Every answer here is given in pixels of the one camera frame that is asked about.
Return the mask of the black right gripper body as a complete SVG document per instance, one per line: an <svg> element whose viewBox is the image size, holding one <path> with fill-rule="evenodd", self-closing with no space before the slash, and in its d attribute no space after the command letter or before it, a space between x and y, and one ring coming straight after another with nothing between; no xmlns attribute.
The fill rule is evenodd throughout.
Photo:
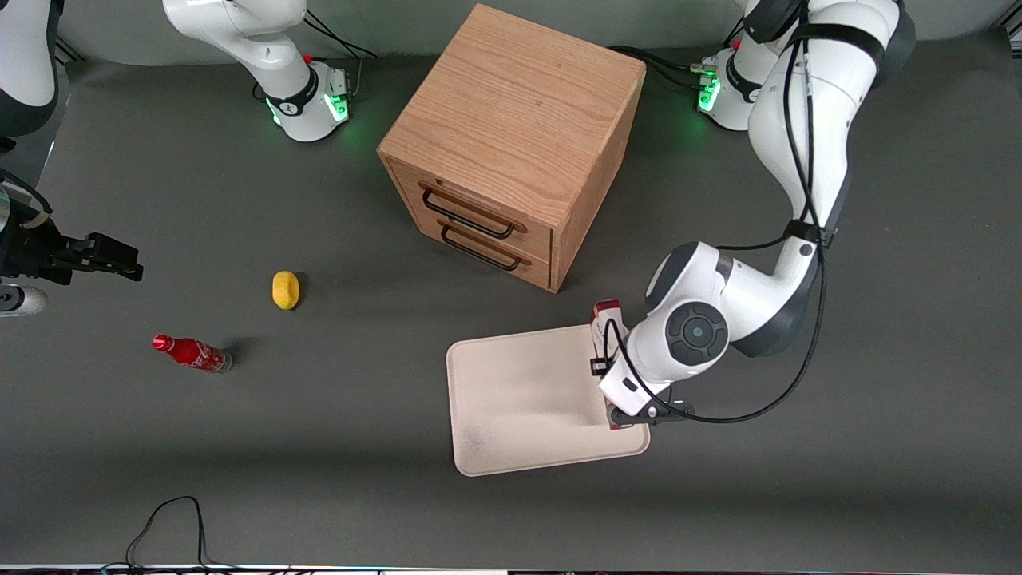
<svg viewBox="0 0 1022 575"><path fill-rule="evenodd" d="M87 272L76 240L63 236L48 212L8 212L2 218L1 276L40 278L69 285L74 272Z"/></svg>

